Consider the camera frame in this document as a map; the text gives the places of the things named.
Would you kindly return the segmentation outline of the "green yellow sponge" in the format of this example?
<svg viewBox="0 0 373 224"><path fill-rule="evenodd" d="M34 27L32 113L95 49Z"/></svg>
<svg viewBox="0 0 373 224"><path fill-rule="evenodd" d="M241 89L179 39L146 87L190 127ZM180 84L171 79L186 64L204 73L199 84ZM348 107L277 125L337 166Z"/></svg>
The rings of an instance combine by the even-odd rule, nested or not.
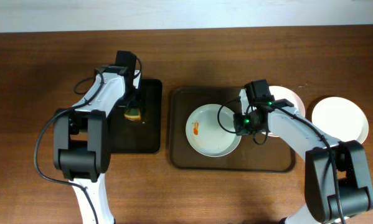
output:
<svg viewBox="0 0 373 224"><path fill-rule="evenodd" d="M140 108L128 108L124 112L124 117L130 121L140 121L142 112Z"/></svg>

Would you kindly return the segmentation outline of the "pink white plate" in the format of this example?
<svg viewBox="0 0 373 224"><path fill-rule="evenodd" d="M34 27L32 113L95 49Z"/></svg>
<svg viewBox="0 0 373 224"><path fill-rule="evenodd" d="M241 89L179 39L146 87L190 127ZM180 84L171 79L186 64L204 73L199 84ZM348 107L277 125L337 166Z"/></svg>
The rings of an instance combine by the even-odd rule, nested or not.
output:
<svg viewBox="0 0 373 224"><path fill-rule="evenodd" d="M274 96L275 100L286 99L294 105L302 117L305 117L306 110L302 99L292 90L283 86L269 86L270 93Z"/></svg>

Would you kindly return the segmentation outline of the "pale blue plate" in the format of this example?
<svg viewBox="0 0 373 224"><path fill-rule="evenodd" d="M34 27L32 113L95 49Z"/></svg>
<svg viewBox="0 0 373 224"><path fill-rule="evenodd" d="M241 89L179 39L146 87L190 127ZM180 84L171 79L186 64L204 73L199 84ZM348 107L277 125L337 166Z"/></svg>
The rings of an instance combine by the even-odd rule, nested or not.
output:
<svg viewBox="0 0 373 224"><path fill-rule="evenodd" d="M199 154L222 157L234 151L241 141L235 134L234 112L218 104L207 104L195 109L186 121L188 143Z"/></svg>

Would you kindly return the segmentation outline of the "cream white plate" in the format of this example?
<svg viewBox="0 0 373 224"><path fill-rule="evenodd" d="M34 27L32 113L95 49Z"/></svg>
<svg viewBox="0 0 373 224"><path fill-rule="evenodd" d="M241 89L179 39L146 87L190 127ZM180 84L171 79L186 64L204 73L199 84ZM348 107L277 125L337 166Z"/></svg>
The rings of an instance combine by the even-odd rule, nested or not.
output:
<svg viewBox="0 0 373 224"><path fill-rule="evenodd" d="M363 143L369 135L369 122L352 101L341 97L327 97L319 101L311 114L312 123L325 133L342 141Z"/></svg>

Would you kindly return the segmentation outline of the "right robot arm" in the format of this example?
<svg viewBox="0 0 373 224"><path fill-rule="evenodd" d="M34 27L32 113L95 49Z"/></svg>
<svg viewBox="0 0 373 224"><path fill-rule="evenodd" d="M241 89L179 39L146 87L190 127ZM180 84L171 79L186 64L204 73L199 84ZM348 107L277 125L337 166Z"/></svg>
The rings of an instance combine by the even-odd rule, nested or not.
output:
<svg viewBox="0 0 373 224"><path fill-rule="evenodd" d="M372 179L361 143L320 130L293 103L276 100L266 80L244 85L237 101L236 135L273 133L305 162L305 204L281 223L345 223L373 209Z"/></svg>

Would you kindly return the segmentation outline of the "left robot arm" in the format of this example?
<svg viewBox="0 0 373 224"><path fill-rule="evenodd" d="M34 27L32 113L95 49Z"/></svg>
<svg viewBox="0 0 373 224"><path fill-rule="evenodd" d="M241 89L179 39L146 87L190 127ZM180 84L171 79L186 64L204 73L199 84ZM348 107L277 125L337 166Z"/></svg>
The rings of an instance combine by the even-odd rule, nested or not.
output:
<svg viewBox="0 0 373 224"><path fill-rule="evenodd" d="M109 119L116 106L136 98L140 63L134 53L117 51L113 64L95 70L82 99L55 114L54 166L73 188L84 223L115 222L105 187L112 150Z"/></svg>

